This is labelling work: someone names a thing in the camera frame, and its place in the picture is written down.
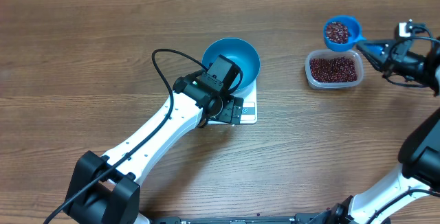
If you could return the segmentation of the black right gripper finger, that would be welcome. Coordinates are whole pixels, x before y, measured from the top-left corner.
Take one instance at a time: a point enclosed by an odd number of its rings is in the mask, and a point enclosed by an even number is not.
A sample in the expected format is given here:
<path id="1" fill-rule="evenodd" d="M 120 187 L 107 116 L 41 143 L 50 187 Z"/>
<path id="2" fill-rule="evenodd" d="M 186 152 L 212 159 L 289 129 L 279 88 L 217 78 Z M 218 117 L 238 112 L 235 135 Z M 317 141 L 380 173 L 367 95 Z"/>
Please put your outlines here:
<path id="1" fill-rule="evenodd" d="M 367 47 L 357 47 L 357 49 L 376 71 L 383 72 L 385 57 L 381 50 L 369 49 Z"/>
<path id="2" fill-rule="evenodd" d="M 356 43 L 357 47 L 390 47 L 396 44 L 395 39 L 379 39 L 379 40 L 359 40 Z"/>

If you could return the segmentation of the white digital kitchen scale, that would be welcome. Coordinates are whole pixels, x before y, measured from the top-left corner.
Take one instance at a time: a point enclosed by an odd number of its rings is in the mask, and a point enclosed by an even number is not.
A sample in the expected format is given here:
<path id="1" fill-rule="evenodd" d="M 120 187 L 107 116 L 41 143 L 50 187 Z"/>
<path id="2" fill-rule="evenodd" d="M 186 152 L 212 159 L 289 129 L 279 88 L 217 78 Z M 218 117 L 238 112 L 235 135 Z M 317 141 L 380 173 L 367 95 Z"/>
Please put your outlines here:
<path id="1" fill-rule="evenodd" d="M 241 123 L 244 124 L 255 124 L 258 120 L 258 106 L 257 106 L 257 86 L 256 80 L 252 82 L 249 86 L 244 89 L 233 93 L 232 97 L 238 97 L 244 99 L 243 112 L 241 116 Z M 226 124 L 216 121 L 216 116 L 210 118 L 207 124 Z"/>

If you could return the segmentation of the blue plastic measuring scoop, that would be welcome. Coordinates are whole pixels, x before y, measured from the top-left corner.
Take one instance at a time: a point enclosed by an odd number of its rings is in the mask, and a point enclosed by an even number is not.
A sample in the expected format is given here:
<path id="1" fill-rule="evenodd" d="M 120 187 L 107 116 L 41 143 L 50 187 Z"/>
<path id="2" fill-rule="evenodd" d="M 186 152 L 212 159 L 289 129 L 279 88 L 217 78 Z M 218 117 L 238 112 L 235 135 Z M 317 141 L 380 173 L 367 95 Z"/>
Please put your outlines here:
<path id="1" fill-rule="evenodd" d="M 326 47 L 334 52 L 356 49 L 362 53 L 384 55 L 382 45 L 367 44 L 362 26 L 354 16 L 340 15 L 330 18 L 323 27 Z"/>

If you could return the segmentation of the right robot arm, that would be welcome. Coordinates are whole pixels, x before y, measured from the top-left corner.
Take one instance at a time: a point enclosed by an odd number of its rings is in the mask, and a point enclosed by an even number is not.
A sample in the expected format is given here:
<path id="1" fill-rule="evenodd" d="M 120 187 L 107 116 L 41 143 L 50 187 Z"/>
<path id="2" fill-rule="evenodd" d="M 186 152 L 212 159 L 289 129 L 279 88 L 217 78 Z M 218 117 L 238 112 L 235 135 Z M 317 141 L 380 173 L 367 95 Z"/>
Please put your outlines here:
<path id="1" fill-rule="evenodd" d="M 439 40 L 426 56 L 411 52 L 414 36 L 361 40 L 356 47 L 388 80 L 402 76 L 406 87 L 427 87 L 439 96 Z M 391 215 L 422 197 L 439 196 L 439 112 L 404 141 L 397 165 L 367 191 L 350 196 L 314 218 L 316 223 L 389 223 Z"/>

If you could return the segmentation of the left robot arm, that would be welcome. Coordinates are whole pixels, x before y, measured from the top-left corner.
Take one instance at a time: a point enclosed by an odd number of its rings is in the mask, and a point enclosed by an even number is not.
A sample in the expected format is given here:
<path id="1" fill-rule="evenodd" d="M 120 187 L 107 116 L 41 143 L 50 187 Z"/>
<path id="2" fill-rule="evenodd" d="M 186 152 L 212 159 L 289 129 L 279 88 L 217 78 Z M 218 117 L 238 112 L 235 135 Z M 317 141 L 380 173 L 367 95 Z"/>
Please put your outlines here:
<path id="1" fill-rule="evenodd" d="M 203 121 L 249 124 L 242 113 L 256 106 L 251 80 L 237 96 L 227 80 L 197 72 L 176 80 L 159 111 L 132 136 L 104 155 L 88 151 L 76 163 L 64 213 L 77 223 L 149 223 L 139 211 L 140 190 L 164 154 Z"/>

